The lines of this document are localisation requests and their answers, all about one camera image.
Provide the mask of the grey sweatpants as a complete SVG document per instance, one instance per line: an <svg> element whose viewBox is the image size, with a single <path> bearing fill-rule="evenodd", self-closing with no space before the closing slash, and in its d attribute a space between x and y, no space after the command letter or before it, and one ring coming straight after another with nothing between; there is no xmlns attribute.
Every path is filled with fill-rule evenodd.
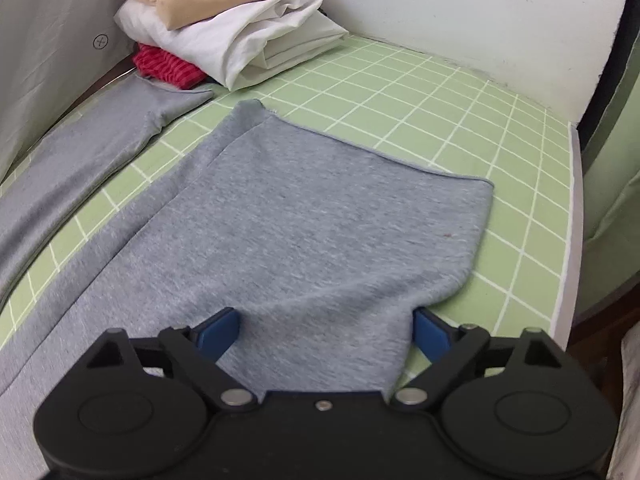
<svg viewBox="0 0 640 480"><path fill-rule="evenodd" d="M468 279L494 187L294 124L256 100L90 238L1 357L1 474L44 471L32 416L99 334L224 307L220 365L247 388L390 392L414 309Z"/></svg>

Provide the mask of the green grid bed sheet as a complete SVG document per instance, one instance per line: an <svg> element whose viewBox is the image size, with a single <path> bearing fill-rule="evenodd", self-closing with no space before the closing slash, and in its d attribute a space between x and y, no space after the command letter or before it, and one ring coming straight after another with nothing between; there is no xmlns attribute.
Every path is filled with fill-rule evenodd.
<svg viewBox="0 0 640 480"><path fill-rule="evenodd" d="M247 100L294 124L405 164L494 187L472 271L427 308L500 337L527 327L557 344L574 220L570 128L555 114L434 56L363 38L249 89L175 93L178 117L76 207L2 298L1 356L46 288L94 234Z"/></svg>

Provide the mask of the red striped garment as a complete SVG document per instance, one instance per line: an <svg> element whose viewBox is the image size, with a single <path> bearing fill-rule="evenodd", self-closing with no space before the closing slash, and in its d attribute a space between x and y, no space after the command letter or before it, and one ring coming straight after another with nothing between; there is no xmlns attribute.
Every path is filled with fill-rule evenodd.
<svg viewBox="0 0 640 480"><path fill-rule="evenodd" d="M132 62L142 77L157 79L180 90L191 90L207 78L194 64L146 44L138 44Z"/></svg>

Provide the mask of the white folded garment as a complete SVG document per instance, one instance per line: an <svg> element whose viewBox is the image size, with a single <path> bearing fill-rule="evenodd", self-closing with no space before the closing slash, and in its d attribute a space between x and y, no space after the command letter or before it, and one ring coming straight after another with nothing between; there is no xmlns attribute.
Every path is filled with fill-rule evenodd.
<svg viewBox="0 0 640 480"><path fill-rule="evenodd" d="M309 61L348 36L346 29L320 12L322 3L243 3L208 20L169 30L152 6L127 0L115 14L115 22L130 39L192 63L235 91Z"/></svg>

